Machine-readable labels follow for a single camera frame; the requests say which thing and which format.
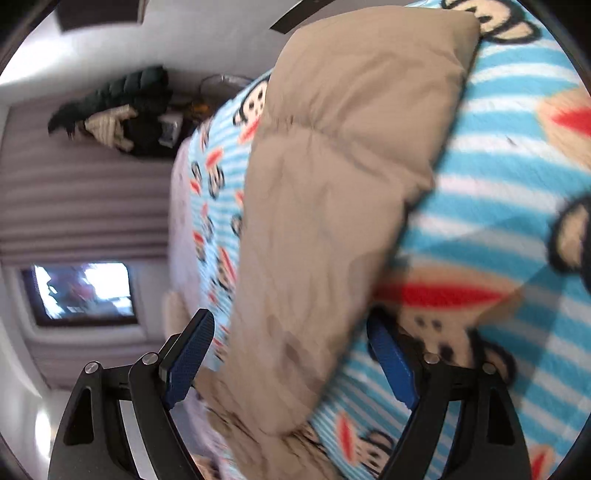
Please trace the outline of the tan puffer jacket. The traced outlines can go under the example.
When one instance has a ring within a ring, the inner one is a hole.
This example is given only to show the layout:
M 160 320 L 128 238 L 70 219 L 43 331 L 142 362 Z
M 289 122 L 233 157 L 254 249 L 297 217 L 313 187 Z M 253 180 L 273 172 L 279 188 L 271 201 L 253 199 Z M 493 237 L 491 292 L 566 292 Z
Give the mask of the tan puffer jacket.
M 246 478 L 335 478 L 296 432 L 433 186 L 479 38 L 470 12 L 383 6 L 301 27 L 280 52 L 245 174 L 228 348 L 197 376 Z

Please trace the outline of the dark clothes pile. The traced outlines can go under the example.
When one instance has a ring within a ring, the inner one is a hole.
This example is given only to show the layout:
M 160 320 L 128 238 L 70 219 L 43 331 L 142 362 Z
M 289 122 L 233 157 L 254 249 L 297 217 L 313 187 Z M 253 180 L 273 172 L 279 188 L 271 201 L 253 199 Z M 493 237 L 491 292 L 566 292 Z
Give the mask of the dark clothes pile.
M 173 159 L 194 125 L 171 103 L 172 96 L 164 67 L 147 67 L 62 104 L 47 130 L 136 158 Z

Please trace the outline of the cream round pillow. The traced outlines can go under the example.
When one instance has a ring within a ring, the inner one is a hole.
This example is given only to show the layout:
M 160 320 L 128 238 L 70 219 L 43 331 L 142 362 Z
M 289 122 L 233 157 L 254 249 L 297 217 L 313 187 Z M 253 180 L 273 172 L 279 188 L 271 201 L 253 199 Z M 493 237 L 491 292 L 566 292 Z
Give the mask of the cream round pillow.
M 162 314 L 165 338 L 181 333 L 190 322 L 183 296 L 176 291 L 169 290 L 164 294 Z

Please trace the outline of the blue striped monkey blanket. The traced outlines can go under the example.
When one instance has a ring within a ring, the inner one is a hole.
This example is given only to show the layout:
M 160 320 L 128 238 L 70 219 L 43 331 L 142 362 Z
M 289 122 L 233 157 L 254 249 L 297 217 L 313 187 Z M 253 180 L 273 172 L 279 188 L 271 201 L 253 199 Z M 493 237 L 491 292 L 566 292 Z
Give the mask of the blue striped monkey blanket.
M 590 415 L 590 96 L 545 25 L 514 1 L 398 7 L 470 12 L 479 43 L 433 186 L 408 210 L 295 434 L 331 462 L 333 479 L 552 479 Z M 245 174 L 273 68 L 190 139 L 200 295 L 215 320 L 197 376 L 217 371 L 228 348 Z M 386 307 L 418 344 L 415 409 L 371 356 L 372 307 Z M 198 468 L 248 479 L 197 392 L 209 450 Z

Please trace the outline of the grey pleated curtain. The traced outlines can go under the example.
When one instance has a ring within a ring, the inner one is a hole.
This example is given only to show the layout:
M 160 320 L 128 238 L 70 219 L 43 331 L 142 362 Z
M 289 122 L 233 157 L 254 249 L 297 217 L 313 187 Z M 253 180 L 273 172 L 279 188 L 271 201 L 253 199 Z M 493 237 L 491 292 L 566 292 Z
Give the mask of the grey pleated curtain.
M 49 134 L 62 103 L 9 108 L 1 143 L 5 265 L 163 258 L 172 161 L 136 159 L 93 141 Z

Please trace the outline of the window with dark frame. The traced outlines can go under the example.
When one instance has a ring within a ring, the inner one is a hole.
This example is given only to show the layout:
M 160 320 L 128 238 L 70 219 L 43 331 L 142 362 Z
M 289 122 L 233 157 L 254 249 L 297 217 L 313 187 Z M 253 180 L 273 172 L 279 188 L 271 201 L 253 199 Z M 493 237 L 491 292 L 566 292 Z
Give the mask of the window with dark frame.
M 132 276 L 121 262 L 33 265 L 20 271 L 20 279 L 38 327 L 138 323 Z

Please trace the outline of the black wall monitor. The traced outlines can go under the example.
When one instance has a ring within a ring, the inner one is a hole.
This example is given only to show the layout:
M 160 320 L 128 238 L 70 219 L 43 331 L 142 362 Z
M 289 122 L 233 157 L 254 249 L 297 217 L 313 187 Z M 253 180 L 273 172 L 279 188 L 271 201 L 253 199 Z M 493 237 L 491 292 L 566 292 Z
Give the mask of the black wall monitor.
M 301 0 L 291 7 L 290 10 L 285 12 L 280 19 L 277 19 L 276 22 L 270 26 L 270 30 L 280 34 L 287 34 L 315 13 L 318 13 L 322 8 L 330 5 L 333 1 L 334 0 Z

